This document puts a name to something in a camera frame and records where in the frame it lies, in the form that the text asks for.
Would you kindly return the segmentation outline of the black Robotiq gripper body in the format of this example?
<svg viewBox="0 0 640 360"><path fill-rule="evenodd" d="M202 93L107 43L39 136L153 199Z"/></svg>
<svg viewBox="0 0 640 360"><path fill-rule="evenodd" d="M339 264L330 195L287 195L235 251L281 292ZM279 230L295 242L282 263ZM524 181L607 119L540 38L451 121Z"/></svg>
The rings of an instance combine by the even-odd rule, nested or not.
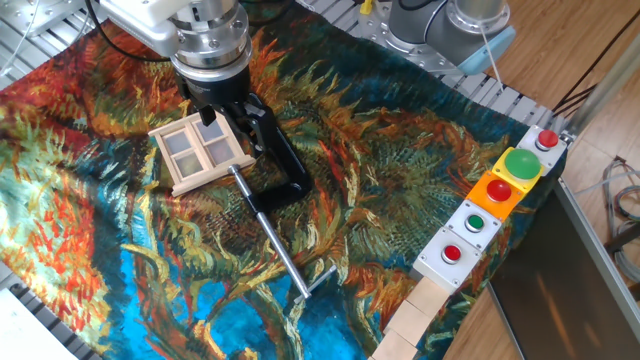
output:
<svg viewBox="0 0 640 360"><path fill-rule="evenodd" d="M238 74L223 80L200 81L174 70L181 96L191 100L196 108L242 103L250 92L250 70L245 67Z"/></svg>

